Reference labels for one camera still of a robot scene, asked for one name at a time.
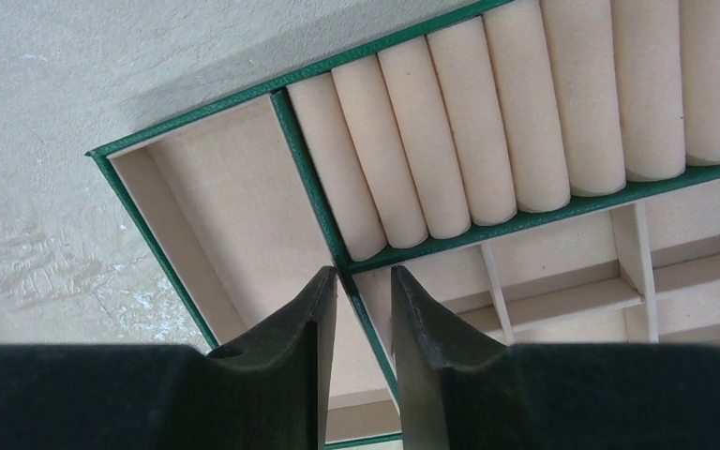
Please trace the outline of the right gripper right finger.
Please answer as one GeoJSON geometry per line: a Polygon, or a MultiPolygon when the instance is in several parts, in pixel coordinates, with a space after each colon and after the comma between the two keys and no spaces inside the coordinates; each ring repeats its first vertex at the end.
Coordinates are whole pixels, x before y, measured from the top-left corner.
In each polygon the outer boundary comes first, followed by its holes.
{"type": "Polygon", "coordinates": [[[720,347],[504,345],[391,272],[407,449],[720,449],[720,347]]]}

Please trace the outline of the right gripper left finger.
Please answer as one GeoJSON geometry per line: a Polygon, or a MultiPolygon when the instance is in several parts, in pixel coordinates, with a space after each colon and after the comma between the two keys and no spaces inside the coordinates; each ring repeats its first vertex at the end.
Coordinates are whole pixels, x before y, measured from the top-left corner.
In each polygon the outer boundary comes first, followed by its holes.
{"type": "Polygon", "coordinates": [[[337,271],[209,353],[0,345],[0,449],[322,449],[337,271]]]}

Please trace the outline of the green jewelry tray insert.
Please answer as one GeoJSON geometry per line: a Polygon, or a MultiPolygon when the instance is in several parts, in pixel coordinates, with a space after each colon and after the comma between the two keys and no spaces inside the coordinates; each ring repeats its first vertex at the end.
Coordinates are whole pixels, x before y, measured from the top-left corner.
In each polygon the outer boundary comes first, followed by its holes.
{"type": "Polygon", "coordinates": [[[720,1],[479,1],[91,152],[208,343],[337,269],[331,449],[400,444],[390,279],[504,345],[720,347],[720,1]]]}

